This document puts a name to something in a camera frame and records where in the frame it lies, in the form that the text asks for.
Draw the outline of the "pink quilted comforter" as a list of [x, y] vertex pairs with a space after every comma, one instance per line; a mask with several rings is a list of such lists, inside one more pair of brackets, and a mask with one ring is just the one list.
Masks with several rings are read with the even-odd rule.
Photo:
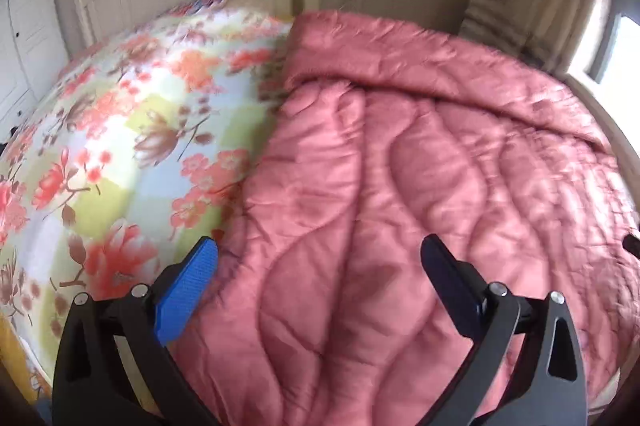
[[175, 359], [226, 425], [412, 425], [470, 344], [420, 263], [438, 235], [515, 293], [562, 292], [596, 398], [639, 340], [636, 220], [555, 79], [412, 23], [299, 16], [288, 98]]

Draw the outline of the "floral bed sheet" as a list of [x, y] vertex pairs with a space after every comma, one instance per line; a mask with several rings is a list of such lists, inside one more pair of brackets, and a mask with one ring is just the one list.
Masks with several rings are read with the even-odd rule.
[[50, 392], [78, 293], [125, 295], [220, 240], [283, 98], [291, 23], [197, 0], [87, 48], [1, 156], [1, 362]]

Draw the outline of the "white wardrobe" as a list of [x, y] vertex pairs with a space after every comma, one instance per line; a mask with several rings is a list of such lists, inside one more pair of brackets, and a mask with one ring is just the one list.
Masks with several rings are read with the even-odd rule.
[[1, 0], [1, 140], [50, 93], [68, 61], [54, 0]]

